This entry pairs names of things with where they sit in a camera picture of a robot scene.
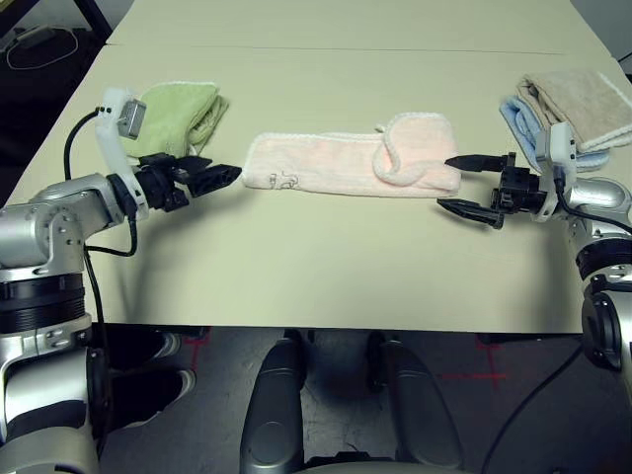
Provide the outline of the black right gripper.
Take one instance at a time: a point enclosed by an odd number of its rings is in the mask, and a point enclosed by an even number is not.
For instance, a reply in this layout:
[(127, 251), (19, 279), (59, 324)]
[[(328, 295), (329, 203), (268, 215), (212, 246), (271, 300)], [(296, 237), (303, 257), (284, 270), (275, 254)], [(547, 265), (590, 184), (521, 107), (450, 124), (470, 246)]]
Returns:
[(501, 173), (500, 182), (492, 191), (492, 208), (459, 198), (438, 198), (436, 203), (457, 216), (497, 230), (504, 226), (504, 214), (536, 214), (544, 204), (546, 193), (540, 190), (540, 178), (528, 168), (518, 167), (515, 158), (516, 154), (510, 152), (504, 156), (472, 154), (447, 159), (445, 165), (460, 171)]

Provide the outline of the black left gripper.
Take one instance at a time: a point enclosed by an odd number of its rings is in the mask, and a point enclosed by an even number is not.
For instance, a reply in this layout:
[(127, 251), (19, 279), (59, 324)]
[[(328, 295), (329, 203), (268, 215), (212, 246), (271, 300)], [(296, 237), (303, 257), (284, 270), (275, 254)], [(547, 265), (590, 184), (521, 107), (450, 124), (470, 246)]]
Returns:
[(134, 176), (149, 207), (165, 212), (187, 206), (190, 198), (199, 198), (230, 186), (242, 173), (240, 167), (225, 164), (210, 166), (211, 159), (194, 155), (177, 158), (156, 153), (140, 157), (138, 163)]

